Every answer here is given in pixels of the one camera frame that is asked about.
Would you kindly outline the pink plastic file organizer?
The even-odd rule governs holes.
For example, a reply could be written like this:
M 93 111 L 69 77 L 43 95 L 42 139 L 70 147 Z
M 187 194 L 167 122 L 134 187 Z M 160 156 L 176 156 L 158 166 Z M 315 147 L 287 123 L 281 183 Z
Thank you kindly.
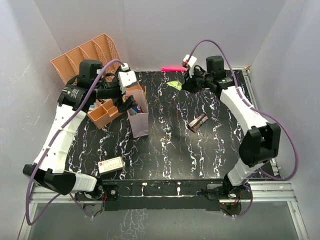
M 82 111 L 98 129 L 119 117 L 118 99 L 97 99 L 97 86 L 119 82 L 120 56 L 114 41 L 105 33 L 51 60 L 65 84 L 58 99 L 76 111 L 88 97 Z

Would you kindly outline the brown chocolate bar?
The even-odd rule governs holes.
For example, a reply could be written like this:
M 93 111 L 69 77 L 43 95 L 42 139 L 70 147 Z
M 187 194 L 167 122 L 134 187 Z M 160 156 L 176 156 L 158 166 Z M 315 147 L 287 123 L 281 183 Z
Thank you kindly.
M 198 129 L 208 120 L 208 116 L 205 113 L 202 113 L 200 116 L 192 120 L 188 125 L 187 128 L 196 133 Z

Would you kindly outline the blue white snack bag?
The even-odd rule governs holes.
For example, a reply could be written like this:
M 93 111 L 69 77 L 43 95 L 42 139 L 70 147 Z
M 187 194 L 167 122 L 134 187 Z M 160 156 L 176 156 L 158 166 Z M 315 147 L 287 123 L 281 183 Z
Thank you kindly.
M 136 114 L 140 114 L 140 113 L 144 113 L 141 109 L 139 109 L 137 106 L 134 106 L 132 108 L 129 109 L 130 115 L 136 115 Z

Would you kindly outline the lilac paper bag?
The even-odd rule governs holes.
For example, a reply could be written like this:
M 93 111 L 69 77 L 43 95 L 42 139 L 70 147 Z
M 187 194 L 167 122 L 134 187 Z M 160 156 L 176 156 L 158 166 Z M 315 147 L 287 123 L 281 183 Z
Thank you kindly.
M 137 108 L 142 110 L 141 113 L 135 114 L 130 110 L 127 111 L 132 135 L 134 138 L 147 136 L 149 134 L 149 108 L 145 98 L 145 92 L 139 84 L 126 90 L 125 96 L 133 96 L 138 103 Z

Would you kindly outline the green candy wrapper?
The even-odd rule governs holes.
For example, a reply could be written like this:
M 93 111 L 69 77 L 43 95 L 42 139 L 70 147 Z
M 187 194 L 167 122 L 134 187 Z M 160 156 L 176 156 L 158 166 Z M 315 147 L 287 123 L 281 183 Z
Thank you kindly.
M 183 84 L 179 80 L 168 81 L 167 85 L 175 88 L 178 91 L 181 91 L 183 88 Z

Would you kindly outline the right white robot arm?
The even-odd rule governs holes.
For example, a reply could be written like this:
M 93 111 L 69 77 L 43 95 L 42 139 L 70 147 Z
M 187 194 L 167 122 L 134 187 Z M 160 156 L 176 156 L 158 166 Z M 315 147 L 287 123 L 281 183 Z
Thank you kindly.
M 182 60 L 182 66 L 187 70 L 182 89 L 193 94 L 209 89 L 231 111 L 244 134 L 238 150 L 239 160 L 225 175 L 222 185 L 211 190 L 213 194 L 233 199 L 244 189 L 243 184 L 251 175 L 278 155 L 281 128 L 254 111 L 242 89 L 236 85 L 237 80 L 227 76 L 222 56 L 207 57 L 206 69 L 197 61 L 189 54 Z

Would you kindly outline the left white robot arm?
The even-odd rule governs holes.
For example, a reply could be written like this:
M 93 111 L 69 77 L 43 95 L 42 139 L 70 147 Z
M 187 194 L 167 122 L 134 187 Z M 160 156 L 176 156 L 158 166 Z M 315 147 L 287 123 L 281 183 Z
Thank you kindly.
M 136 84 L 136 75 L 127 63 L 114 59 L 103 65 L 98 60 L 82 60 L 79 73 L 67 81 L 59 95 L 54 121 L 40 153 L 22 170 L 29 178 L 27 192 L 37 184 L 60 195 L 86 192 L 91 199 L 99 199 L 104 188 L 98 178 L 66 171 L 67 156 L 90 106 L 96 100 L 112 99 L 120 113 L 136 107 L 133 97 L 123 100 L 127 88 Z

